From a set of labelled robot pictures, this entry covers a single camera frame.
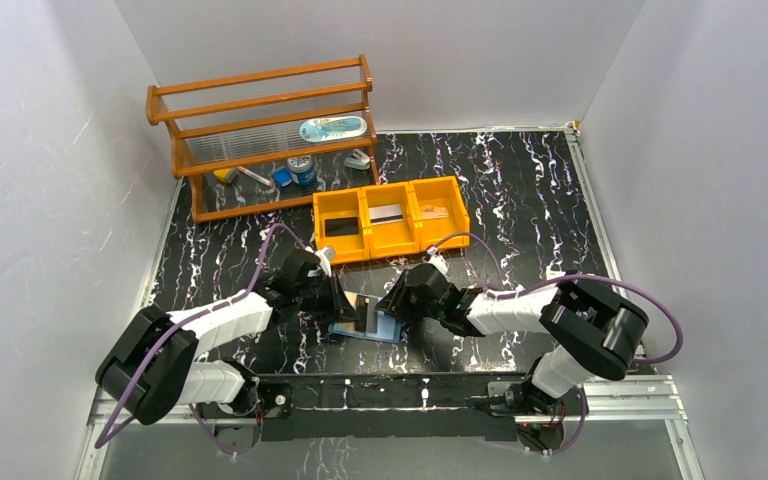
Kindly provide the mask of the reflective silver card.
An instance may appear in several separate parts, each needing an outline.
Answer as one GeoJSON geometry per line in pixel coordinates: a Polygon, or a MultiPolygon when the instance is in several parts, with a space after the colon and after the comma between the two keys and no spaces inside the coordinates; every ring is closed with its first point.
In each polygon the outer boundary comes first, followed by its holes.
{"type": "Polygon", "coordinates": [[[350,302],[356,312],[356,318],[349,322],[347,329],[351,333],[375,334],[378,332],[378,297],[350,293],[350,302]]]}

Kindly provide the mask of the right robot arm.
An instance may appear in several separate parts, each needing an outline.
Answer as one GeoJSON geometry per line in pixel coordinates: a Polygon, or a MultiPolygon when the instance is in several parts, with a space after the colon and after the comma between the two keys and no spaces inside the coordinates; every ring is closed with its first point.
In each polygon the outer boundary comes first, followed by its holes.
{"type": "Polygon", "coordinates": [[[545,409],[593,377],[625,377],[649,318],[615,292],[616,285],[610,278],[572,271],[531,291],[459,288],[437,266],[424,263],[403,272],[375,307],[403,321],[436,320],[461,337],[550,335],[555,348],[505,394],[510,405],[545,409]]]}

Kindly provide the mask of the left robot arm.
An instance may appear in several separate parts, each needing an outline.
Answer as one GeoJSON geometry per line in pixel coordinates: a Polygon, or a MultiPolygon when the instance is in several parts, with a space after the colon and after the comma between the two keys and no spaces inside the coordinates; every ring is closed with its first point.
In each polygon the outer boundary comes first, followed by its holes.
{"type": "Polygon", "coordinates": [[[336,256],[331,246],[296,249],[280,269],[260,275],[251,293],[183,311],[144,307],[97,369],[98,387],[123,401],[143,425],[185,404],[215,403],[234,415],[252,414],[261,403],[259,377],[232,359],[202,362],[200,356],[299,313],[358,320],[332,272],[336,256]]]}

